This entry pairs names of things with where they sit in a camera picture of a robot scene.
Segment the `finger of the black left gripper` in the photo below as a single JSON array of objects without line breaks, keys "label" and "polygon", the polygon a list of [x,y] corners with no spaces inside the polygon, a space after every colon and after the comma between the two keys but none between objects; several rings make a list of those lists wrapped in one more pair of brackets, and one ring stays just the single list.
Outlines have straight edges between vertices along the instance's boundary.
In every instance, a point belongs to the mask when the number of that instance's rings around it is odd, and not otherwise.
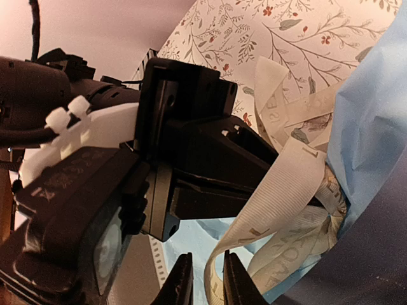
[{"label": "finger of the black left gripper", "polygon": [[181,220],[236,217],[256,188],[177,177],[170,188],[169,212]]},{"label": "finger of the black left gripper", "polygon": [[179,121],[163,128],[163,158],[182,177],[256,187],[278,152],[240,118]]}]

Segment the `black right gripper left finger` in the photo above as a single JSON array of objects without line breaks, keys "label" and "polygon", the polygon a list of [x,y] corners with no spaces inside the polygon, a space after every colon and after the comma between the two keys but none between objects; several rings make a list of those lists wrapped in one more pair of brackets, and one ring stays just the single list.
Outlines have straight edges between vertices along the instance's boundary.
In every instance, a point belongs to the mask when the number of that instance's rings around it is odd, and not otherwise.
[{"label": "black right gripper left finger", "polygon": [[151,305],[193,304],[193,256],[181,254]]}]

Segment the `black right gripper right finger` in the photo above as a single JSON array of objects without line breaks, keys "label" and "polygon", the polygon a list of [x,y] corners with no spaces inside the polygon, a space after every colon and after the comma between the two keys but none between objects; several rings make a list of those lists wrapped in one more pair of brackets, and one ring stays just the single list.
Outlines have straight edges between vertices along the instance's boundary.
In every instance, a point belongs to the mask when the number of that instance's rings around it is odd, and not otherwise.
[{"label": "black right gripper right finger", "polygon": [[267,305],[238,255],[227,250],[223,265],[224,304],[227,305]]}]

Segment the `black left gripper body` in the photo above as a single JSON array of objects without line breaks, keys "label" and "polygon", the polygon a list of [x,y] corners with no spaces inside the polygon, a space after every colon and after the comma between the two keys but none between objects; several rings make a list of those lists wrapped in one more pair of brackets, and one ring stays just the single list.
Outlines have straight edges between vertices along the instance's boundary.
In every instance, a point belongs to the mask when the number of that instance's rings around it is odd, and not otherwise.
[{"label": "black left gripper body", "polygon": [[132,147],[120,146],[130,171],[121,189],[121,231],[169,239],[179,226],[169,212],[170,188],[180,176],[163,158],[163,128],[170,119],[196,121],[232,116],[235,83],[199,65],[151,59],[142,81]]}]

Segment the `white ribbon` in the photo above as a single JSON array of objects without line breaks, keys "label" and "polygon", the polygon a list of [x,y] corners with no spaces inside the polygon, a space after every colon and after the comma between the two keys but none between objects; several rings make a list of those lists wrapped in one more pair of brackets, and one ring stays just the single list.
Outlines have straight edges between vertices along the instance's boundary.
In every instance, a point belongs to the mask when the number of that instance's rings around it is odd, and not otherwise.
[{"label": "white ribbon", "polygon": [[330,127],[325,126],[311,143],[285,131],[287,126],[331,114],[338,86],[285,104],[282,85],[287,73],[286,67],[273,60],[260,57],[257,61],[255,108],[279,155],[206,263],[204,287],[209,304],[224,304],[224,281],[216,272],[219,255],[268,238],[247,269],[264,294],[308,258],[333,248],[347,212],[341,187],[326,164]]}]

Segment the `dark navy tissue paper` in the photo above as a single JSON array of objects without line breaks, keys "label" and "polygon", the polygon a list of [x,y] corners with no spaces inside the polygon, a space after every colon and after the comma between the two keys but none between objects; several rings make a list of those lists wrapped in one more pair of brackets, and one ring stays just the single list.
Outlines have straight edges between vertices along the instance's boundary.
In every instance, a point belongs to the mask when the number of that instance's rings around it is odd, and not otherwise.
[{"label": "dark navy tissue paper", "polygon": [[338,243],[275,304],[406,304],[406,151],[360,175]]}]

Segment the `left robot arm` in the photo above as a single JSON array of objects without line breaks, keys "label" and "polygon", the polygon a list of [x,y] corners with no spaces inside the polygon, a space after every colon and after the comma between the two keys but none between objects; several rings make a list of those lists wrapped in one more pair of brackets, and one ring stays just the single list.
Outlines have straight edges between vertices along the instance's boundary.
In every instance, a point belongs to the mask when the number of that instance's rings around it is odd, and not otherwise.
[{"label": "left robot arm", "polygon": [[138,90],[117,79],[93,79],[94,69],[60,49],[36,62],[1,59],[1,143],[29,146],[56,137],[45,116],[88,99],[92,114],[138,104],[125,127],[135,151],[163,187],[150,184],[151,207],[140,206],[128,233],[168,240],[181,220],[234,217],[277,158],[277,152],[231,113],[237,86],[200,65],[163,58],[146,64]]}]

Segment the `floral patterned table mat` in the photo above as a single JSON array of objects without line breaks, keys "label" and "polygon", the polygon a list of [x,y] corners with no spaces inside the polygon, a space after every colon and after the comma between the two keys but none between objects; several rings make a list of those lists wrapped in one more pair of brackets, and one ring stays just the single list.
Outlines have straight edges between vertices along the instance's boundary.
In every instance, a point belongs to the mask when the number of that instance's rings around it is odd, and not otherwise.
[{"label": "floral patterned table mat", "polygon": [[201,65],[236,83],[232,114],[275,135],[270,111],[256,108],[256,64],[283,66],[288,108],[342,83],[376,45],[401,1],[196,1],[162,46],[161,58]]}]

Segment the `front aluminium rail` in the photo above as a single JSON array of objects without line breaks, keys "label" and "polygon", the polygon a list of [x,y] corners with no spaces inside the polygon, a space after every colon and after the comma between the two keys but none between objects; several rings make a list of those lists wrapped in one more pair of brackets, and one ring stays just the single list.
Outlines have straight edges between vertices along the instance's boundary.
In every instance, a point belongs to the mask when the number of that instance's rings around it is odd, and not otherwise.
[{"label": "front aluminium rail", "polygon": [[162,242],[146,234],[134,236],[123,258],[107,303],[150,304],[167,277]]}]

